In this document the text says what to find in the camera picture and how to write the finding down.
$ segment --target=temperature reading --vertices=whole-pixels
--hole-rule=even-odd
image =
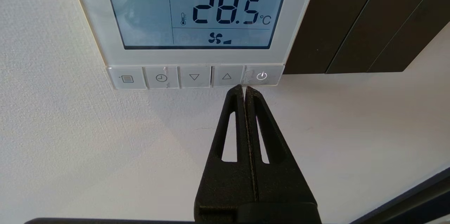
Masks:
[[[208,20],[207,19],[198,19],[198,10],[199,9],[210,9],[212,7],[214,7],[214,1],[215,0],[209,0],[209,3],[203,4],[203,5],[197,5],[193,8],[193,12],[192,12],[192,20],[195,23],[198,24],[207,24]],[[244,8],[244,12],[249,14],[252,21],[244,21],[244,24],[254,24],[257,22],[258,20],[258,16],[259,16],[259,12],[254,10],[254,9],[250,9],[251,8],[251,4],[255,4],[259,2],[259,0],[247,0],[245,3],[245,8]],[[239,6],[239,0],[233,0],[233,5],[224,5],[224,0],[219,0],[219,3],[217,5],[217,14],[216,14],[216,21],[219,24],[231,24],[234,22],[234,20],[236,19],[236,12],[238,11],[238,6]],[[231,11],[231,16],[229,19],[222,19],[222,12],[223,11]],[[266,18],[271,18],[270,16],[261,16],[261,18],[263,19],[263,24],[267,25],[270,24],[270,21],[265,21]]]
[[[270,49],[283,0],[111,0],[125,49]]]

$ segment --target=white wall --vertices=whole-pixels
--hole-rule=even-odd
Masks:
[[[77,0],[0,0],[0,223],[192,220],[227,89],[116,91]],[[403,73],[288,75],[265,95],[324,223],[450,166],[450,25]]]

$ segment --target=dark wooden panel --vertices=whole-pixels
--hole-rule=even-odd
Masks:
[[[325,73],[367,0],[310,0],[284,73]]]
[[[450,21],[450,0],[423,0],[368,72],[400,72]]]
[[[369,0],[327,73],[367,72],[421,0]]]

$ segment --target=button panel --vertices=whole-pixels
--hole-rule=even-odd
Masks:
[[[246,86],[275,86],[283,73],[284,65],[247,66],[242,84]]]
[[[116,89],[147,89],[142,68],[108,68],[108,73]]]
[[[284,65],[108,68],[116,89],[275,86]]]
[[[148,88],[180,88],[177,67],[146,67]]]
[[[211,67],[180,67],[182,88],[209,88],[211,84]]]
[[[212,67],[213,87],[232,87],[241,84],[243,66],[214,66]]]

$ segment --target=thermometer icon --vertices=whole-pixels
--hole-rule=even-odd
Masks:
[[[186,25],[185,13],[181,13],[181,25]]]

